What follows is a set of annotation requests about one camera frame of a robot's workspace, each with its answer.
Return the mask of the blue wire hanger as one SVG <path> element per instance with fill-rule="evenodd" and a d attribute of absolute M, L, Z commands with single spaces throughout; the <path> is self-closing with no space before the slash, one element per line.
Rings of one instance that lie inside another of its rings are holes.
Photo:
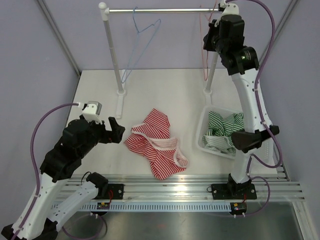
<path fill-rule="evenodd" d="M 138 9 L 139 8 L 136 6 L 132 10 L 132 21 L 134 23 L 134 28 L 136 31 L 136 38 L 132 47 L 130 57 L 121 77 L 122 84 L 126 83 L 132 71 L 137 67 L 140 59 L 145 54 L 149 45 L 153 41 L 162 23 L 162 20 L 159 18 L 155 22 L 152 22 L 151 24 L 143 28 L 139 27 L 136 21 L 136 14 Z"/>

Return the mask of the green striped tank top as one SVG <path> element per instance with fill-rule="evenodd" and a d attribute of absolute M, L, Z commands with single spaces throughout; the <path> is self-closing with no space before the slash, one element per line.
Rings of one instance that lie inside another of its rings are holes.
<path fill-rule="evenodd" d="M 205 149 L 226 154 L 236 155 L 236 148 L 232 141 L 232 133 L 244 129 L 244 114 L 232 113 L 226 117 L 215 111 L 208 113 L 208 127 L 201 140 Z"/>

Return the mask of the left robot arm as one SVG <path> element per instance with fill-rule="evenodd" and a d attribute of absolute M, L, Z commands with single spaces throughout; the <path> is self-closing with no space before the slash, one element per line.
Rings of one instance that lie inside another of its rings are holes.
<path fill-rule="evenodd" d="M 108 189 L 108 179 L 93 172 L 78 190 L 52 209 L 62 187 L 97 144 L 119 144 L 122 141 L 125 127 L 119 125 L 114 117 L 109 117 L 108 121 L 110 130 L 103 122 L 88 122 L 83 117 L 68 124 L 40 166 L 40 186 L 35 189 L 18 220 L 2 229 L 1 234 L 7 240 L 54 240 L 64 224 L 85 203 L 113 196 Z"/>

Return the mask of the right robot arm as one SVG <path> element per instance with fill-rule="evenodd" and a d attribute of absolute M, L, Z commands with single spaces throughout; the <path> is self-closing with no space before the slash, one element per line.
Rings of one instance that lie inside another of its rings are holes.
<path fill-rule="evenodd" d="M 227 13 L 209 23 L 204 37 L 203 48 L 216 52 L 222 65 L 231 77 L 241 104 L 244 128 L 231 134 L 235 146 L 235 162 L 227 183 L 212 184 L 215 200 L 255 200 L 255 185 L 252 183 L 247 166 L 250 157 L 264 142 L 279 134 L 277 125 L 271 122 L 264 100 L 256 96 L 259 85 L 259 60 L 253 47 L 244 45 L 245 22 L 238 14 Z"/>

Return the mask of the red striped tank top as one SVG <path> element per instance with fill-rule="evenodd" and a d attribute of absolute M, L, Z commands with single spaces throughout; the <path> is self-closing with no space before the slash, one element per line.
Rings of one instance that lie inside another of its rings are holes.
<path fill-rule="evenodd" d="M 181 173 L 189 165 L 179 139 L 171 137 L 170 126 L 168 116 L 154 108 L 142 123 L 131 127 L 131 134 L 124 141 L 131 152 L 148 160 L 151 173 L 158 180 Z"/>

